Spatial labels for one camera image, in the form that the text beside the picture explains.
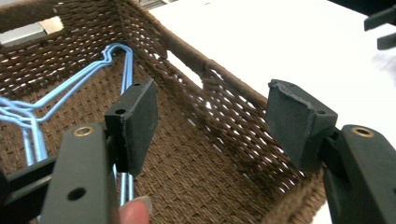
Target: woven texture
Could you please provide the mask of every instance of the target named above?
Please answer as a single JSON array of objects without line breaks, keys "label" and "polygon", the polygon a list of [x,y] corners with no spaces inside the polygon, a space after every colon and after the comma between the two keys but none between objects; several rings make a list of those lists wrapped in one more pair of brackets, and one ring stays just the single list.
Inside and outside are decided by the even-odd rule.
[{"label": "woven texture", "polygon": [[[265,123],[264,97],[166,30],[134,1],[40,2],[56,8],[64,28],[18,46],[0,46],[0,94],[35,102],[101,59],[106,45],[131,46],[135,80],[154,77],[158,85],[161,119],[136,179],[136,194],[153,199],[152,223],[312,220],[325,201],[321,174],[299,172],[276,145]],[[166,60],[168,50],[201,78],[202,88]],[[116,57],[42,125],[51,156],[67,129],[104,119],[120,94],[122,60],[122,55]],[[0,125],[0,164],[9,174],[25,164],[21,131]]]}]

